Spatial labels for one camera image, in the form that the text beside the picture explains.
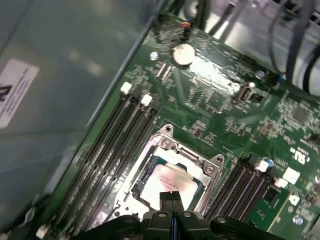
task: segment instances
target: silver metal panel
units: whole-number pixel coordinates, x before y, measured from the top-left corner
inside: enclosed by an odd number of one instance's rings
[[[36,194],[55,188],[158,2],[33,2],[0,55],[0,71],[11,58],[39,67],[8,127],[0,129],[0,230]],[[12,12],[0,44],[27,3],[0,2],[1,12]]]
[[[185,13],[190,17],[195,11],[195,2],[197,0],[187,0],[188,6],[185,7]],[[279,4],[273,0],[260,0],[266,3],[264,9],[252,7],[253,0],[247,1],[246,7],[243,8],[238,21],[236,22],[231,34],[225,41],[226,44],[235,48],[243,54],[247,54],[255,58],[263,66],[272,69],[271,61],[267,51],[267,30],[272,18],[279,7]],[[207,29],[211,28],[220,18],[229,1],[212,0],[211,16],[208,20]],[[320,9],[320,0],[317,0],[317,9]],[[217,32],[219,38],[227,24]],[[274,52],[278,65],[281,70],[286,69],[288,47],[291,42],[292,29],[294,23],[280,22],[277,25],[274,34]],[[306,69],[306,63],[309,61],[308,55],[310,51],[318,44],[320,40],[320,26],[312,22],[307,31],[307,36],[300,50],[299,59],[295,67],[294,84],[302,88],[303,73]],[[311,73],[310,90],[314,95],[320,96],[320,84],[317,76],[320,75],[320,61],[318,61]]]

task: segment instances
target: metal case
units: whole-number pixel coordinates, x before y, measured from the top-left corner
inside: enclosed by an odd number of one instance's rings
[[[0,72],[12,58],[39,69],[0,129],[0,231],[54,190],[160,2],[0,1]]]

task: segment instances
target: cpu socket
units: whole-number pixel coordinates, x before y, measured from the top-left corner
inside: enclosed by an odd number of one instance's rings
[[[142,219],[146,212],[159,210],[161,192],[172,191],[179,191],[185,210],[206,210],[225,158],[218,154],[206,159],[174,139],[173,132],[166,124],[150,137],[116,195],[115,216]]]

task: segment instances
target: white sticker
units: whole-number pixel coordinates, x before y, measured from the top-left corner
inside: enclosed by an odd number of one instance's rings
[[[39,68],[15,58],[0,74],[0,129],[8,126]]]
[[[296,182],[298,181],[300,177],[300,172],[292,169],[291,167],[288,167],[285,171],[285,173],[283,174],[283,179],[287,180],[289,183],[291,183],[292,185],[295,185]]]

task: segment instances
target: white logo on board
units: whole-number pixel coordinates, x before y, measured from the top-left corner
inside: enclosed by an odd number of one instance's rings
[[[298,161],[302,165],[305,165],[306,162],[310,162],[310,157],[308,157],[309,153],[306,150],[300,147],[297,149],[291,147],[290,152],[293,153],[294,160]]]

